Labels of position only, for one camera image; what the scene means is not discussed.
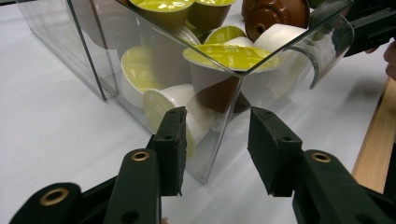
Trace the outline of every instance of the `transparent container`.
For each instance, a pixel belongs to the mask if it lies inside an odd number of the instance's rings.
[[[18,4],[35,34],[83,81],[103,99],[119,100],[152,133],[167,110],[186,106],[187,169],[204,183],[219,150],[231,157],[233,148],[246,147],[251,106],[280,110],[309,74],[314,88],[353,40],[341,15],[347,0],[311,9],[308,28],[287,42],[258,39],[251,47],[202,45],[219,29],[193,27],[189,7],[158,13],[124,0]],[[223,27],[244,30],[241,4],[233,3]],[[268,45],[274,41],[275,49]]]

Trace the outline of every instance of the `brass screw insert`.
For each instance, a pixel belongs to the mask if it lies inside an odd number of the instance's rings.
[[[40,203],[44,206],[51,206],[63,201],[67,195],[69,195],[69,190],[66,188],[51,189],[41,197]]]
[[[134,161],[145,161],[149,157],[147,152],[136,152],[132,155],[132,160]]]
[[[330,158],[326,154],[323,154],[320,152],[314,152],[311,154],[311,156],[315,161],[321,161],[321,162],[331,162],[332,161],[332,158]]]

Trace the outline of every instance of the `black plastic part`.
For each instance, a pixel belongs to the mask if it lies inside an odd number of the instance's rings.
[[[2,6],[8,6],[8,5],[12,5],[12,4],[16,4],[17,2],[15,1],[9,1],[9,2],[5,2],[5,3],[0,3],[0,7]]]
[[[382,5],[386,7],[391,7],[393,9],[396,9],[396,1],[395,0],[380,0],[382,2]]]
[[[340,14],[340,12],[348,11],[352,7],[350,1],[340,1],[340,0],[318,0],[318,6],[324,4],[323,7],[318,7],[311,12],[311,17],[309,19],[309,30],[315,30],[321,27],[321,32],[330,32],[332,26],[334,26],[334,21],[323,25],[323,21],[327,21],[329,18],[331,20],[335,19],[335,15]]]
[[[384,4],[383,0],[355,0],[352,8],[346,15],[346,19],[348,21],[355,21],[362,17],[370,16],[385,8],[387,8],[387,6]]]
[[[350,23],[354,41],[345,57],[381,46],[396,36],[396,10],[386,8]]]
[[[305,182],[302,179],[296,181],[293,196],[294,215],[299,224],[317,224],[320,222],[320,214],[315,206]]]
[[[152,134],[150,139],[148,140],[148,144],[146,145],[146,148],[154,148],[154,137],[155,134]]]
[[[103,223],[160,223],[159,186],[155,151],[137,149],[126,154]]]
[[[49,185],[32,195],[10,223],[78,223],[83,212],[81,206],[82,195],[78,185],[57,183]]]
[[[380,194],[371,189],[363,187],[367,195],[376,203],[376,205],[389,217],[394,223],[396,223],[396,203],[395,195],[387,196],[385,194]]]
[[[276,114],[251,107],[247,150],[268,194],[291,196],[302,143]]]
[[[333,155],[307,150],[299,170],[318,209],[320,223],[392,223]]]
[[[384,195],[392,199],[396,198],[396,136],[395,141],[393,142],[392,154],[390,156],[387,182],[384,188]]]
[[[186,115],[185,107],[169,110],[153,137],[161,170],[161,196],[181,195],[186,167]]]
[[[103,222],[116,180],[117,177],[114,176],[82,193],[85,213],[79,224],[98,224]]]

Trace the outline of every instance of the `wooden board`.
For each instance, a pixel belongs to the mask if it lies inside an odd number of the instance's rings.
[[[389,79],[352,171],[358,183],[383,193],[395,135],[396,81]]]

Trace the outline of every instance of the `white table surface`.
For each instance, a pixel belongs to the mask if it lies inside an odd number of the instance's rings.
[[[342,59],[314,90],[295,92],[278,115],[303,149],[330,152],[352,170],[387,78],[385,48]],[[122,157],[149,137],[47,49],[16,5],[0,7],[0,223],[49,184],[74,182],[84,191],[116,175]],[[185,173],[183,196],[163,198],[171,224],[296,222],[291,199],[266,195],[248,151],[236,151],[229,159],[220,149],[205,185]]]

